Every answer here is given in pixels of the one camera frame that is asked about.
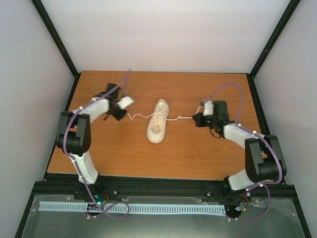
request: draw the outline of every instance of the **transparent plastic sheet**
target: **transparent plastic sheet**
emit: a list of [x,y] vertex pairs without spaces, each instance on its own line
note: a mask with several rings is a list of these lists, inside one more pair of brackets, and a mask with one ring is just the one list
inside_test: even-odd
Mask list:
[[[251,222],[228,222],[225,217],[211,215],[129,215],[122,220],[102,216],[87,220],[86,215],[80,212],[38,211],[40,201],[83,202],[66,195],[36,196],[23,238],[304,238],[291,199],[272,199],[267,215]],[[125,201],[147,204],[206,204],[199,199],[178,197],[129,197]],[[241,218],[261,214],[266,204],[267,201],[262,198],[252,198]]]

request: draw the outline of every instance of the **wall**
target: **wall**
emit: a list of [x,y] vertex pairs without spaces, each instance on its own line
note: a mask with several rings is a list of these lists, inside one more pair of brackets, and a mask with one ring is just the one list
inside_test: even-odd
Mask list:
[[313,237],[317,237],[317,1],[301,1],[256,76]]
[[43,0],[79,70],[250,72],[289,0]]
[[30,0],[0,2],[0,237],[42,180],[72,75]]

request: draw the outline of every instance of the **beige sneaker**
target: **beige sneaker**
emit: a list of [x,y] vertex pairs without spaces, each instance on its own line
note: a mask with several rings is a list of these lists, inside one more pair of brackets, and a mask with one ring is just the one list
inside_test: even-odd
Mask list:
[[148,129],[147,136],[150,142],[160,143],[165,136],[166,132],[166,118],[168,116],[169,107],[167,102],[164,99],[160,99],[155,106],[154,113],[151,117]]

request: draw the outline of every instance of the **white shoelace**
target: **white shoelace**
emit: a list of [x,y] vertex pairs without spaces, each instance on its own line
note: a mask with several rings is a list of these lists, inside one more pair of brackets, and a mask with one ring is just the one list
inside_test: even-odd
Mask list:
[[[197,114],[197,113],[199,112],[199,110],[200,110],[200,107],[197,108],[197,111],[196,111],[195,114]],[[157,114],[157,113],[152,113],[151,115],[148,115],[148,116],[144,116],[144,115],[141,115],[141,114],[135,114],[133,117],[131,117],[131,115],[130,115],[129,113],[127,113],[127,115],[128,115],[128,117],[129,117],[130,120],[133,120],[135,116],[141,116],[141,117],[143,117],[143,118],[149,118],[149,117],[151,117],[151,116],[153,116],[153,115],[156,115],[156,116],[158,116],[159,118],[162,118],[163,120],[178,120],[178,119],[191,119],[191,118],[193,118],[193,117],[178,116],[178,117],[172,118],[172,119],[169,119],[169,118],[166,118],[166,119],[165,119],[164,117],[162,117],[161,115],[159,115],[159,114]]]

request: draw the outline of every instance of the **wooden surface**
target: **wooden surface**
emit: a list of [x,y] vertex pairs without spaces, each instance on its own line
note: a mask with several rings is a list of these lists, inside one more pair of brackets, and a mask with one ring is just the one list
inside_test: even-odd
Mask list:
[[[107,83],[118,83],[126,72],[84,71],[81,74],[70,110],[87,103],[105,90]],[[131,115],[153,113],[160,98],[169,104],[169,118],[192,116],[201,100],[220,85],[238,83],[245,101],[239,122],[260,131],[245,74],[132,72],[127,94],[135,103],[127,110]],[[230,119],[234,119],[240,104],[237,88],[227,86],[213,100],[225,100]],[[116,121],[103,116],[91,125],[90,153],[101,175],[179,179],[223,179],[244,168],[244,150],[226,139],[211,136],[207,127],[195,127],[192,119],[167,121],[163,142],[148,141],[146,130],[150,118],[125,117]],[[76,173],[71,161],[60,149],[55,149],[49,173]]]

